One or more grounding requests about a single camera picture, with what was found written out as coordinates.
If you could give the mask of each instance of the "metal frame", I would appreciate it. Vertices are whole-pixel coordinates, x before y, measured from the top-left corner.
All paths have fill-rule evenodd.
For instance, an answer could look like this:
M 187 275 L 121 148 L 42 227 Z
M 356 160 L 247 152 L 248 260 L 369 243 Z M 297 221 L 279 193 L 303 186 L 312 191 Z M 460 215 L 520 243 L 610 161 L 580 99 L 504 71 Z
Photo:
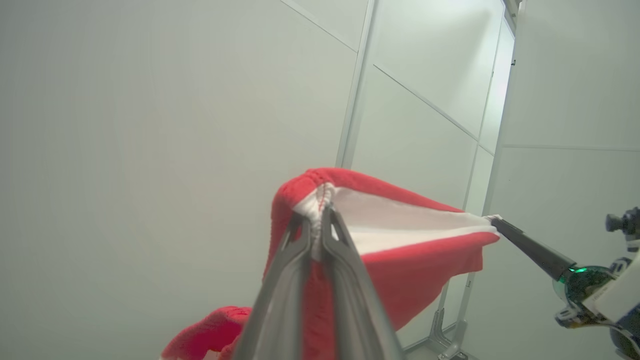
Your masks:
M 379 12 L 380 12 L 379 7 L 381 6 L 380 1 L 381 0 L 369 0 L 367 3 L 367 12 L 365 14 L 365 20 L 362 28 L 362 35 L 360 37 L 360 45 L 357 50 L 356 65 L 353 73 L 353 79 L 351 82 L 351 91 L 349 93 L 349 101 L 347 104 L 344 125 L 342 128 L 342 136 L 340 138 L 338 154 L 336 157 L 337 167 L 351 168 L 351 165 L 352 165 L 353 155 L 355 152 L 355 146 L 356 146 L 356 141 L 358 136 L 358 130 L 360 127 L 360 122 L 362 120 L 362 110 L 363 110 L 362 103 L 365 97 L 364 84 L 366 80 L 367 71 L 372 66 L 375 66 L 378 69 L 380 69 L 382 72 L 390 76 L 394 81 L 398 82 L 398 80 L 392 77 L 388 73 L 388 71 L 381 69 L 379 64 L 373 64 L 373 60 L 371 59 L 371 56 L 370 56 L 371 49 L 374 46 L 376 37 L 377 37 L 375 32 L 379 31 L 379 29 L 375 26 L 375 24 L 379 17 Z M 504 3 L 503 3 L 503 17 L 507 19 L 510 30 L 513 31 L 513 28 L 511 27 L 513 21 L 511 21 L 512 19 L 508 15 L 508 11 L 506 10 L 506 5 Z M 410 91 L 414 95 L 416 95 L 420 100 L 424 101 L 427 105 L 430 105 L 436 111 L 443 114 L 443 111 L 438 109 L 431 102 L 429 102 L 428 99 L 425 99 L 423 96 L 420 96 L 417 92 L 412 91 L 410 88 L 406 86 L 406 84 L 403 84 L 400 82 L 399 84 L 405 87 L 408 91 Z M 476 146 L 476 153 L 477 153 L 477 148 L 482 147 L 480 145 L 479 136 L 477 137 L 473 136 L 466 129 L 461 127 L 453 118 L 451 118 L 447 114 L 443 114 L 443 115 L 445 118 L 450 120 L 456 126 L 460 127 L 464 132 L 466 132 L 468 135 L 470 135 L 473 139 L 477 141 L 477 146 Z M 469 175 L 467 193 L 465 194 L 465 200 L 464 200 L 464 206 L 466 206 L 467 199 L 468 199 L 471 179 L 473 176 L 473 167 L 475 166 L 475 158 L 476 158 L 476 155 L 474 155 L 474 164 L 472 165 L 472 170 Z M 486 211 L 487 209 L 488 209 L 487 204 L 485 204 L 484 210 Z M 435 351 L 436 353 L 440 354 L 439 358 L 441 360 L 475 359 L 473 356 L 469 354 L 465 354 L 462 351 L 462 343 L 463 343 L 465 332 L 467 329 L 467 322 L 464 319 L 464 317 L 468 308 L 468 302 L 470 299 L 474 278 L 475 278 L 475 273 L 471 273 L 467 276 L 465 291 L 463 293 L 463 298 L 460 304 L 460 310 L 458 311 L 458 317 L 456 322 L 454 322 L 453 324 L 450 324 L 447 327 L 443 327 L 444 312 L 445 312 L 444 302 L 445 302 L 447 290 L 449 287 L 449 282 L 447 282 L 447 284 L 443 287 L 442 294 L 440 296 L 440 301 L 438 304 L 438 310 L 436 311 L 433 317 L 432 324 L 431 324 L 431 332 L 429 336 L 420 341 L 417 341 L 414 344 L 411 344 L 405 347 L 403 349 L 405 354 L 409 354 L 422 346 L 426 346 L 431 350 Z M 446 334 L 449 334 L 452 331 L 454 331 L 455 333 L 452 337 L 452 340 L 450 340 L 449 338 L 447 338 Z

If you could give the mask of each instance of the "white trim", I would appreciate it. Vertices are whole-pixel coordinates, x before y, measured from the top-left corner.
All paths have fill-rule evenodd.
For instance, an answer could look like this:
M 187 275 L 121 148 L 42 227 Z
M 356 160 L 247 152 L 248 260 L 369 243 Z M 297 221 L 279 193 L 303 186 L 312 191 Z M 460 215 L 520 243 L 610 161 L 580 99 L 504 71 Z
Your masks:
M 340 211 L 360 255 L 473 233 L 498 236 L 483 217 L 414 206 L 325 183 L 293 208 L 311 220 L 312 258 L 318 261 L 321 217 L 327 204 Z

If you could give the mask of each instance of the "white wall panel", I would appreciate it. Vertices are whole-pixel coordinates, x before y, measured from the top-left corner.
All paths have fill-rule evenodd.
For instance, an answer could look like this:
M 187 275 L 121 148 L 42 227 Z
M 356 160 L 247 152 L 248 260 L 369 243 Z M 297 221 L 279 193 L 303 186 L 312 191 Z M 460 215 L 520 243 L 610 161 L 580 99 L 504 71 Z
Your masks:
M 397 0 L 383 5 L 373 62 L 478 136 L 502 1 Z
M 480 144 L 493 153 L 495 153 L 495 147 L 498 144 L 502 109 L 504 108 L 504 98 L 507 94 L 507 84 L 509 83 L 509 73 L 511 71 L 513 43 L 514 38 L 511 30 L 509 30 L 506 20 L 503 20 L 500 27 L 498 50 L 495 55 L 495 65 L 493 66 L 493 78 L 489 96 L 486 100 L 482 131 L 480 132 Z
M 461 208 L 476 142 L 372 68 L 352 169 Z
M 482 215 L 492 165 L 493 156 L 483 148 L 478 147 L 473 174 L 469 184 L 467 205 L 465 206 L 467 213 L 478 216 Z M 458 319 L 462 295 L 467 285 L 467 275 L 468 274 L 457 275 L 449 281 L 449 290 L 447 291 L 444 305 L 444 326 L 448 326 Z
M 640 203 L 640 152 L 502 150 L 490 213 L 582 264 L 609 266 L 625 254 L 607 213 Z M 506 240 L 484 250 L 467 311 L 464 349 L 480 359 L 612 359 L 607 329 L 564 329 L 551 280 Z
M 354 50 L 360 45 L 367 0 L 282 0 L 307 12 L 318 26 Z
M 640 148 L 639 13 L 633 0 L 527 3 L 504 143 Z
M 3 1 L 0 357 L 157 359 L 252 305 L 354 64 L 279 1 Z
M 491 176 L 491 167 L 493 165 L 493 156 L 486 150 L 478 147 L 476 154 L 476 164 L 474 165 L 474 173 L 471 177 L 469 185 L 469 194 L 467 196 L 467 213 L 482 215 L 484 207 L 484 198 L 486 190 L 489 186 L 489 177 Z

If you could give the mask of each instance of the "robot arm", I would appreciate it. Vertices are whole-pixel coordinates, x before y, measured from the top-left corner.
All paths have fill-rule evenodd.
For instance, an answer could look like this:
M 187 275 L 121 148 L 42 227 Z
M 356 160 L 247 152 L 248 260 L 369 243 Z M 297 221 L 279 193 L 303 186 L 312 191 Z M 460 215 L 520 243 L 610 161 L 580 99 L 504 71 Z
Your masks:
M 607 216 L 607 231 L 622 230 L 627 250 L 640 247 L 640 210 L 631 209 L 622 218 Z M 536 242 L 498 215 L 488 217 L 511 243 L 533 260 L 554 283 L 566 307 L 556 313 L 559 325 L 575 329 L 606 326 L 618 354 L 640 360 L 640 261 L 619 258 L 609 268 L 579 265 L 574 260 Z

